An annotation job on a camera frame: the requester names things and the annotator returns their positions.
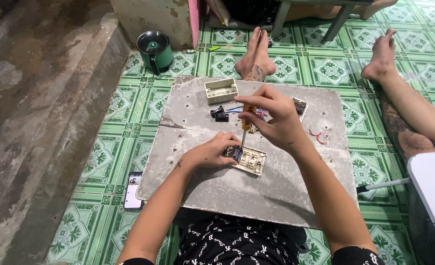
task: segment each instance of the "bare foot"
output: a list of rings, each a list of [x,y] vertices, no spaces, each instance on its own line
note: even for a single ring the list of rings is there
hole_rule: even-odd
[[[360,15],[361,19],[369,19],[381,9],[396,4],[397,0],[375,0],[370,6],[356,6],[353,9],[354,14]]]
[[[256,27],[253,30],[253,35],[247,45],[247,53],[235,64],[235,71],[238,72],[242,78],[244,78],[250,72],[261,33],[262,31],[259,27]]]
[[[254,65],[259,66],[265,75],[273,75],[276,72],[275,63],[268,57],[268,36],[267,31],[262,31],[262,38],[255,53]]]
[[[389,28],[385,36],[380,36],[373,44],[373,56],[370,63],[363,68],[361,77],[369,80],[379,81],[387,73],[397,73],[394,66],[394,38],[395,30]]]

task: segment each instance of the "blue wire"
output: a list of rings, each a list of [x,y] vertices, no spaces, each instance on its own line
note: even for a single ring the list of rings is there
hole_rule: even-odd
[[[233,109],[240,108],[240,107],[243,107],[243,106],[236,106],[236,107],[233,107],[233,108],[230,108],[230,109],[226,109],[226,110],[233,110]]]

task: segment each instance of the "smartphone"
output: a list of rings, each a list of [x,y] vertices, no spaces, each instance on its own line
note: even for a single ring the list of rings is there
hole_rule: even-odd
[[[131,172],[127,179],[126,198],[124,199],[125,210],[140,210],[144,202],[136,198],[136,190],[139,187],[142,172]]]

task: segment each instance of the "yellow screwdriver handle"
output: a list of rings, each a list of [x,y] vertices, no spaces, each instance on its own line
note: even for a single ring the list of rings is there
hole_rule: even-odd
[[[249,112],[255,112],[256,107],[250,106],[247,104],[244,104],[244,110],[243,111],[249,111]],[[250,121],[246,121],[242,119],[242,129],[244,131],[248,131],[252,127],[252,123]]]

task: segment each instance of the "hand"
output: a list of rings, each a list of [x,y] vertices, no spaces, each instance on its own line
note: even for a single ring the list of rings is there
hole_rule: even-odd
[[[240,146],[241,144],[233,133],[218,132],[213,139],[183,154],[181,159],[189,159],[195,162],[197,167],[235,166],[237,162],[232,158],[222,157],[222,152],[229,146]]]
[[[268,84],[262,85],[252,96],[235,96],[234,100],[267,110],[273,118],[263,121],[255,113],[242,112],[239,118],[250,121],[272,144],[289,153],[307,143],[308,137],[299,121],[293,100]]]

